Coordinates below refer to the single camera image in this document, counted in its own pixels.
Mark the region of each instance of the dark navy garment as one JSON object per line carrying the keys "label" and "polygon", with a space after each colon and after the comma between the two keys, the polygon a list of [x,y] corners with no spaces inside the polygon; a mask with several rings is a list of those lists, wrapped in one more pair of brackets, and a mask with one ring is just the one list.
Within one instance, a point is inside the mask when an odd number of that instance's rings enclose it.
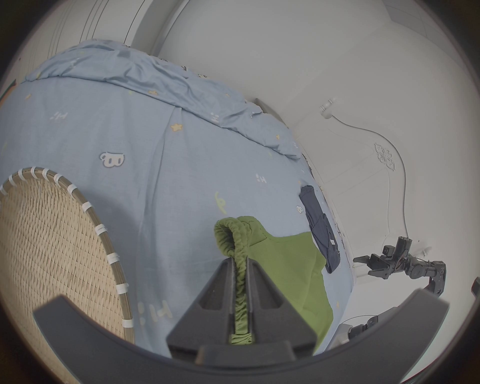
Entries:
{"label": "dark navy garment", "polygon": [[340,252],[330,222],[322,211],[315,196],[315,190],[311,185],[302,187],[300,200],[305,207],[313,238],[318,249],[327,260],[325,268],[328,273],[332,273],[340,264]]}

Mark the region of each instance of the bed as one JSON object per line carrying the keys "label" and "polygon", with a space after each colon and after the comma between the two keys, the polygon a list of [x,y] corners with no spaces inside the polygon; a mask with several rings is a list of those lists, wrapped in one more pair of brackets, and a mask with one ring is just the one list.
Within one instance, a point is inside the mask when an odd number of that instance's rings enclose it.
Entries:
{"label": "bed", "polygon": [[[93,204],[129,282],[135,343],[169,356],[165,337],[224,256],[213,228],[254,216],[276,237],[309,231],[299,194],[325,198],[289,129],[223,83],[113,41],[90,40],[41,64],[0,108],[0,180],[36,165],[74,180]],[[334,313],[352,291],[325,270]]]}

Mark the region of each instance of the white bear print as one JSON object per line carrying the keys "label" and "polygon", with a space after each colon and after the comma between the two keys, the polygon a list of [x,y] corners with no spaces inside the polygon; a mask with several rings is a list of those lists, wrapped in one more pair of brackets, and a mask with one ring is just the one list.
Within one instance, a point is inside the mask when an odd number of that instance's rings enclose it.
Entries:
{"label": "white bear print", "polygon": [[125,160],[123,153],[104,152],[100,155],[100,160],[103,160],[103,165],[107,168],[119,167]]}

